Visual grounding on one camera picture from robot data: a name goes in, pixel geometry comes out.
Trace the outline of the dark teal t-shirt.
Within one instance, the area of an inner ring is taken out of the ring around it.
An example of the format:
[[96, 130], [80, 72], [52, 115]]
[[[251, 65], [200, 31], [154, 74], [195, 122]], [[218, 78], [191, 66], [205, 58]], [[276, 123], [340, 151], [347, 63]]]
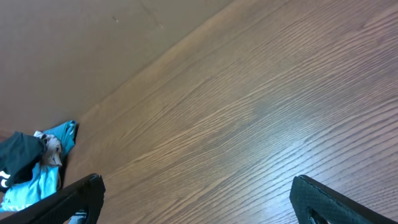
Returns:
[[32, 179], [32, 169], [46, 149], [40, 138], [15, 132], [1, 142], [1, 192]]

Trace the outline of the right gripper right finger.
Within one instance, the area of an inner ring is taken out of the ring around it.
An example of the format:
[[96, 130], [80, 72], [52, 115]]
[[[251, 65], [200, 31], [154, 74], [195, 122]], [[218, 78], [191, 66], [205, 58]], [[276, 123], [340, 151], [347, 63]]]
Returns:
[[397, 224], [306, 175], [294, 177], [289, 199], [299, 224]]

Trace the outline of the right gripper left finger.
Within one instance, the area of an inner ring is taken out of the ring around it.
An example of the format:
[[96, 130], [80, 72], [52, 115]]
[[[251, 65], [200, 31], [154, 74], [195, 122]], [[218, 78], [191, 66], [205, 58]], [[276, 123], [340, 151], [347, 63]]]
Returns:
[[3, 218], [1, 224], [64, 223], [78, 212], [86, 214], [84, 223], [96, 224], [104, 204], [105, 191], [102, 176], [90, 174], [55, 194]]

